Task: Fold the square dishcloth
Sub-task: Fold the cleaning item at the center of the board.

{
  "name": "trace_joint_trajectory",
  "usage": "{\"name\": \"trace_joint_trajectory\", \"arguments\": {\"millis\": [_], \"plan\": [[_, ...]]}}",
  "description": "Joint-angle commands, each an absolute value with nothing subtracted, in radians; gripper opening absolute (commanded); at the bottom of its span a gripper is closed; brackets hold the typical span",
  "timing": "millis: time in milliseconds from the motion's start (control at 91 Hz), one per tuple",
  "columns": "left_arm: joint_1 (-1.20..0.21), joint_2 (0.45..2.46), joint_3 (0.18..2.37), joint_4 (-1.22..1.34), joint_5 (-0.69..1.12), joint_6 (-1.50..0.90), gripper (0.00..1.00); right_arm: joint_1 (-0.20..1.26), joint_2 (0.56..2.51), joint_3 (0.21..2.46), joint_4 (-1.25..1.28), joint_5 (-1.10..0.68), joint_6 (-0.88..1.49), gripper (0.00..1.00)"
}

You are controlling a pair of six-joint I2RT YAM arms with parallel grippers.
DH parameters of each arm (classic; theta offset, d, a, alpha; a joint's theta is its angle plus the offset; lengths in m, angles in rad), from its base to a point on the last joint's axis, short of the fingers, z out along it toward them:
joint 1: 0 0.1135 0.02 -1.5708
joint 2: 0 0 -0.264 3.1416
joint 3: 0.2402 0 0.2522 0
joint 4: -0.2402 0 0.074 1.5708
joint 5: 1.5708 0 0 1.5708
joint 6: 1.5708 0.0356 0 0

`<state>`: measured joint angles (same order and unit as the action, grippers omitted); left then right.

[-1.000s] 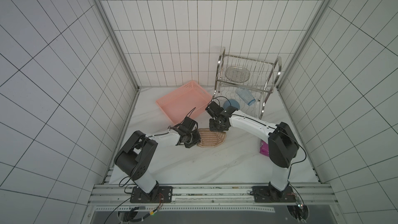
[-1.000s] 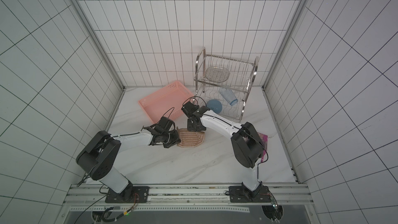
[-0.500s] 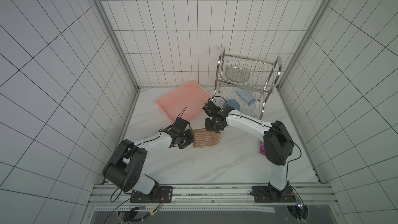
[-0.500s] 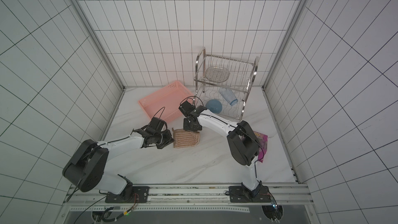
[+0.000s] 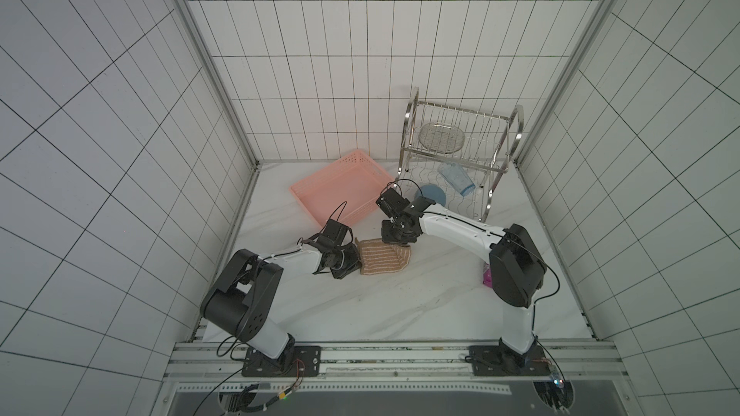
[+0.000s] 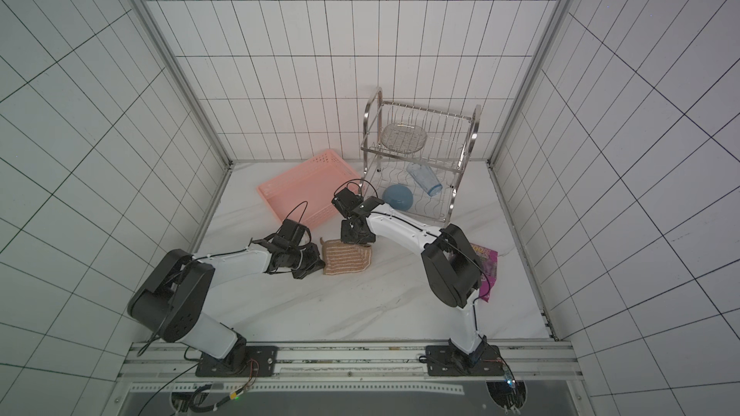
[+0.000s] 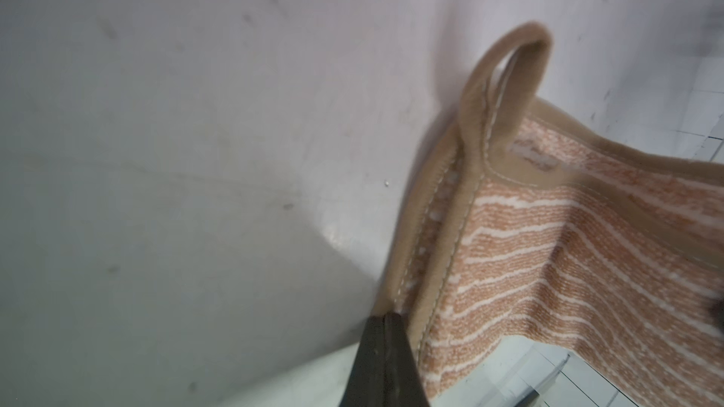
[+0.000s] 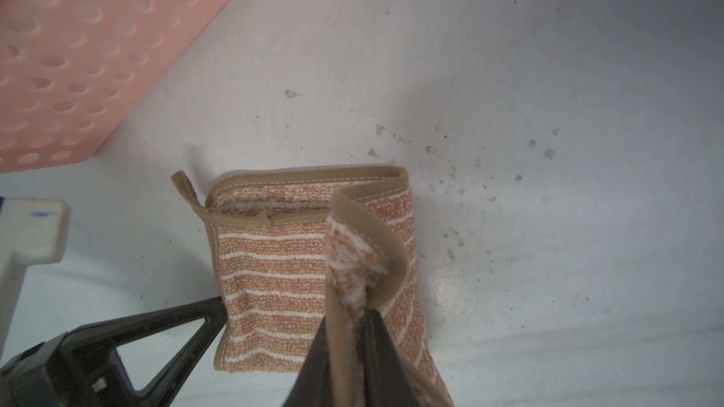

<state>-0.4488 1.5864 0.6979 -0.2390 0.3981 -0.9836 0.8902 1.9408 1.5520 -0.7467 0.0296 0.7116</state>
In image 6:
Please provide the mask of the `brown striped square dishcloth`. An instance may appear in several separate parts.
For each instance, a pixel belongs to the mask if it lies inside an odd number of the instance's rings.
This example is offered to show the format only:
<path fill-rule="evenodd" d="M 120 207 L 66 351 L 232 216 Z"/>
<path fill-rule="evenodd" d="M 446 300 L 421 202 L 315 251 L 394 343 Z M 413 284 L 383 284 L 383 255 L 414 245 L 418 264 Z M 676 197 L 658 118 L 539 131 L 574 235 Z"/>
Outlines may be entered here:
<path fill-rule="evenodd" d="M 350 275 L 367 270 L 372 262 L 369 245 L 345 244 L 340 240 L 320 240 L 324 275 Z"/>

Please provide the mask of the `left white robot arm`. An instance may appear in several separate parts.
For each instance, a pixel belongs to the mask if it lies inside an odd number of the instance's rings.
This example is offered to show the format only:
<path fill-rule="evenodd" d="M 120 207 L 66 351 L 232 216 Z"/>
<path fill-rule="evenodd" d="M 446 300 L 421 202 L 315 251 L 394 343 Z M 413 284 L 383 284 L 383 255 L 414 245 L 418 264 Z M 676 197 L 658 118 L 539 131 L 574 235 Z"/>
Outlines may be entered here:
<path fill-rule="evenodd" d="M 259 359 L 240 333 L 204 313 L 213 287 L 253 275 L 303 279 L 325 269 L 310 230 L 285 220 L 274 233 L 252 239 L 240 250 L 196 255 L 170 250 L 127 304 L 127 313 L 161 339 L 202 353 L 200 377 L 242 376 Z"/>

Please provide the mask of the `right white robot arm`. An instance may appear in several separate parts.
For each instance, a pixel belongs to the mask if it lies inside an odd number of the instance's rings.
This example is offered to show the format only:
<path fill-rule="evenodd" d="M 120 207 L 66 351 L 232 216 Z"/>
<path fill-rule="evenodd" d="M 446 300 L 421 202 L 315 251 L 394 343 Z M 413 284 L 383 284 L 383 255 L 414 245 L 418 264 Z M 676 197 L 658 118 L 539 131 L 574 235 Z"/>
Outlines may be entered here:
<path fill-rule="evenodd" d="M 420 356 L 431 376 L 502 377 L 503 359 L 477 327 L 475 304 L 486 276 L 480 257 L 460 227 L 426 225 L 396 211 L 377 196 L 365 198 L 344 186 L 333 206 L 342 216 L 344 244 L 370 246 L 385 238 L 420 257 L 428 285 L 456 312 L 448 344 L 429 346 Z"/>

